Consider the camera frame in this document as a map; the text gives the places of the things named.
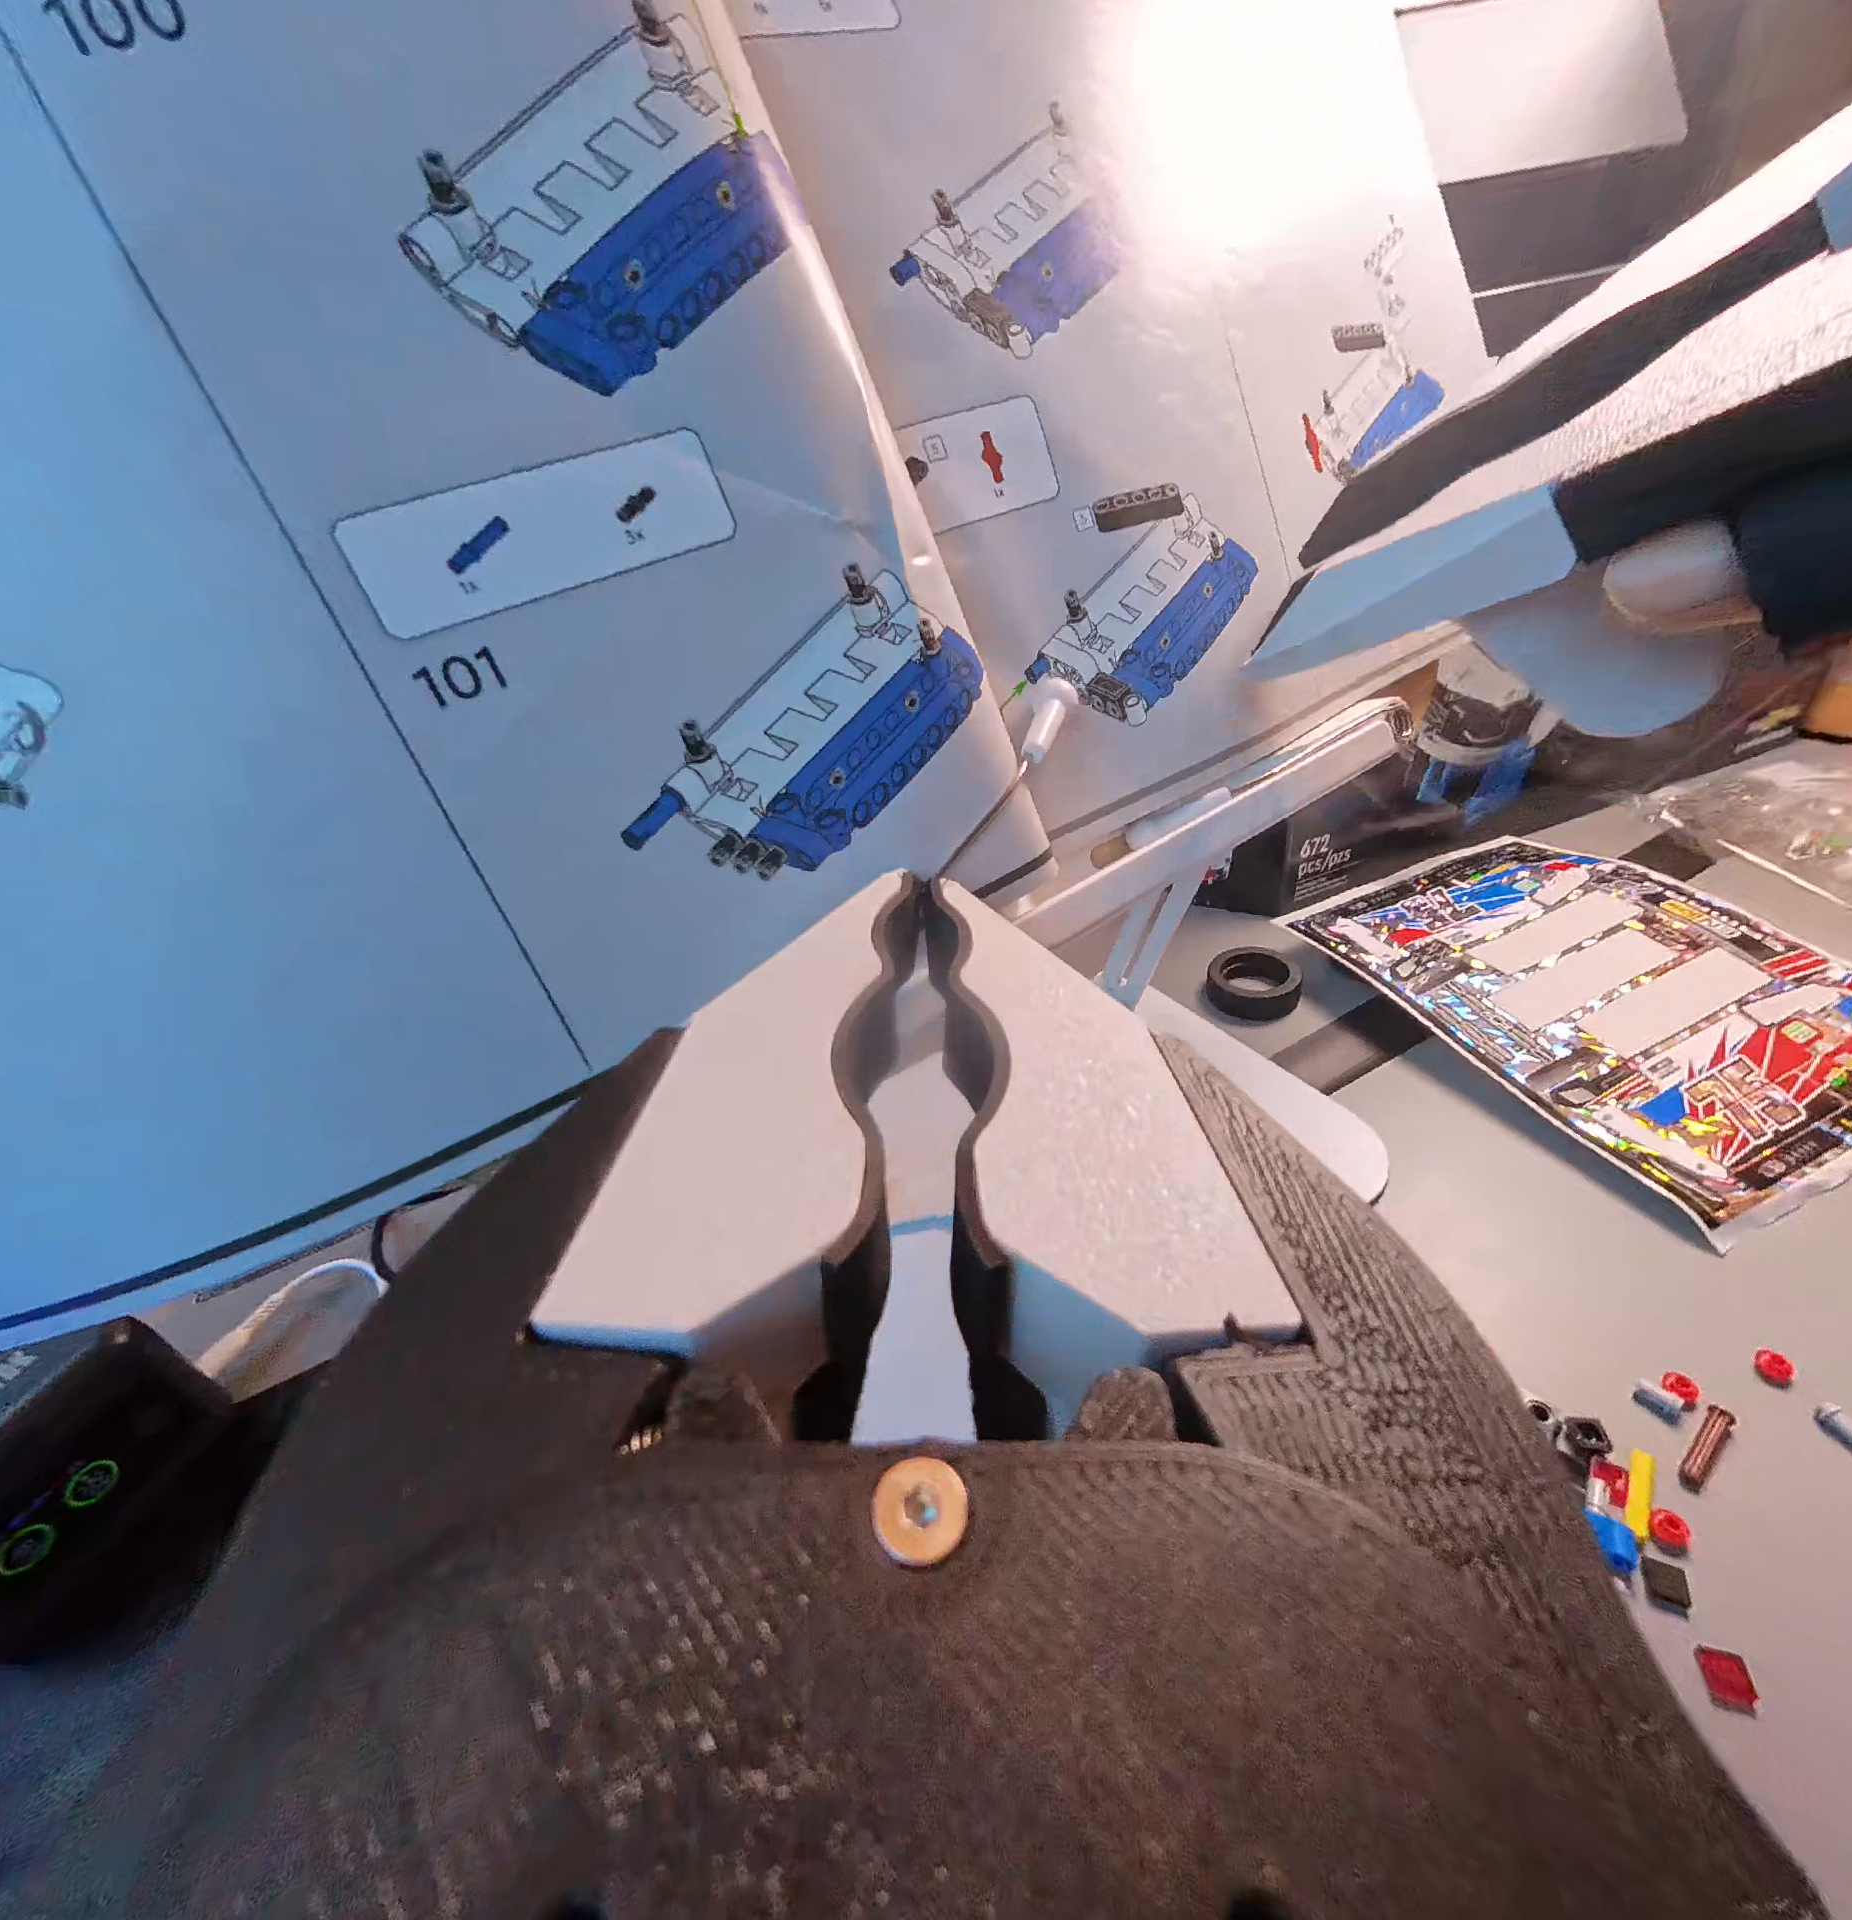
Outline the clear plastic bags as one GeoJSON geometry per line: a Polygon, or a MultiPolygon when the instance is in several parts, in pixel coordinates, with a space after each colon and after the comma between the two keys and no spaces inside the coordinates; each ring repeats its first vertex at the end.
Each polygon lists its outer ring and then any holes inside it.
{"type": "Polygon", "coordinates": [[[1633,801],[1658,828],[1852,911],[1852,742],[1662,785],[1633,801]]]}

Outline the black lego box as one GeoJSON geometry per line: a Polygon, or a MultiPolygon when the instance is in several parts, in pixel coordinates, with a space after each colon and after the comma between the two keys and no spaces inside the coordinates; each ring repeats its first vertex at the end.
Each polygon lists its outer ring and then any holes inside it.
{"type": "Polygon", "coordinates": [[[1802,731],[1825,671],[1743,654],[1701,707],[1618,737],[1571,725],[1476,647],[1452,647],[1399,687],[1415,720],[1401,754],[1237,844],[1198,902],[1280,916],[1428,856],[1737,764],[1802,731]]]}

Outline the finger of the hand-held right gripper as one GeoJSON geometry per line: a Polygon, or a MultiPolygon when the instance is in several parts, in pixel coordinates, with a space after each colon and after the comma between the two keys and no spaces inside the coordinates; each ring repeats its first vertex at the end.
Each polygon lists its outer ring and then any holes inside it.
{"type": "Polygon", "coordinates": [[[1852,250],[1852,104],[1615,269],[1510,353],[1562,362],[1642,350],[1656,360],[1759,287],[1825,251],[1852,250]]]}
{"type": "Polygon", "coordinates": [[[1786,651],[1852,637],[1852,259],[1809,259],[1554,432],[1454,479],[1292,590],[1250,671],[1311,671],[1724,527],[1724,597],[1786,651]]]}

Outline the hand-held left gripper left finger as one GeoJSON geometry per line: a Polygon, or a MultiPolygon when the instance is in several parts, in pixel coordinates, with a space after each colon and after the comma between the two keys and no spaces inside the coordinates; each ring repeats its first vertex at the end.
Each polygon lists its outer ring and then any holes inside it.
{"type": "Polygon", "coordinates": [[[890,1288],[870,1092],[897,1052],[921,883],[889,872],[708,1001],[528,1314],[546,1342],[744,1376],[844,1442],[890,1288]]]}

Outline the holographic sticker sheet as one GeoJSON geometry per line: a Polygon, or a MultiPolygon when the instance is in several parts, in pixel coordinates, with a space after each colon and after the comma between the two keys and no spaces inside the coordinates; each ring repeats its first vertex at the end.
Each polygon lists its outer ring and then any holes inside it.
{"type": "Polygon", "coordinates": [[[1852,964],[1688,882],[1495,837],[1277,921],[1720,1253],[1852,1176],[1852,964]]]}

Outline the pile of mixed lego pieces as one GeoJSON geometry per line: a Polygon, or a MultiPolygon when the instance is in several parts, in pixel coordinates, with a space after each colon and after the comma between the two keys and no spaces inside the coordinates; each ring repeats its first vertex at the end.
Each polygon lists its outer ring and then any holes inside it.
{"type": "Polygon", "coordinates": [[[1559,1456],[1604,1571],[1662,1613],[1690,1616],[1694,1534],[1684,1513],[1658,1498],[1651,1453],[1625,1453],[1608,1423],[1523,1394],[1540,1442],[1559,1456]]]}

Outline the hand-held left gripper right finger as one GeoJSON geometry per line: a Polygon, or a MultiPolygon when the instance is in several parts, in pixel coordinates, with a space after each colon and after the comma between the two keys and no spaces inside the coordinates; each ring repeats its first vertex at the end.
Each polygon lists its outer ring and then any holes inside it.
{"type": "Polygon", "coordinates": [[[950,879],[925,957],[969,1108],[948,1268],[979,1437],[1053,1437],[1117,1369],[1304,1342],[1150,1029],[950,879]]]}

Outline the person's right hand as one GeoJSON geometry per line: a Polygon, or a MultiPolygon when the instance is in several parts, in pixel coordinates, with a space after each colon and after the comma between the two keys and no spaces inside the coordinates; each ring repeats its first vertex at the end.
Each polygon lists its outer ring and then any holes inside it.
{"type": "Polygon", "coordinates": [[[1761,624],[1722,517],[1668,527],[1615,554],[1604,564],[1604,597],[1622,620],[1659,634],[1761,624]]]}

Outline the lego instruction booklet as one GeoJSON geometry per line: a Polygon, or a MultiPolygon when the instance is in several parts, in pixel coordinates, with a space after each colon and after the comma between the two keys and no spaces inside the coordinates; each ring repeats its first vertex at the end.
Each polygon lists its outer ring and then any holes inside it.
{"type": "Polygon", "coordinates": [[[1484,371],[1407,5],[0,2],[0,1345],[1016,902],[1484,371]]]}

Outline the small black lego tyre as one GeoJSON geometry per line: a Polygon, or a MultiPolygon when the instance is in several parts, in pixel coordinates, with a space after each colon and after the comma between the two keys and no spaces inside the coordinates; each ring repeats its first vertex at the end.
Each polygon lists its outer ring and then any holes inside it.
{"type": "Polygon", "coordinates": [[[1277,951],[1224,947],[1206,965],[1201,996],[1232,1021],[1282,1021],[1301,1003],[1302,974],[1277,951]]]}

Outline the black device with green lights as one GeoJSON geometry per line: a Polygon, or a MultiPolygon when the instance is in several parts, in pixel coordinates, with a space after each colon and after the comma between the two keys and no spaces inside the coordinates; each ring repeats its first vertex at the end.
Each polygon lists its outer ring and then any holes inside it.
{"type": "Polygon", "coordinates": [[[0,1661],[123,1600],[233,1397],[134,1315],[0,1351],[0,1661]]]}

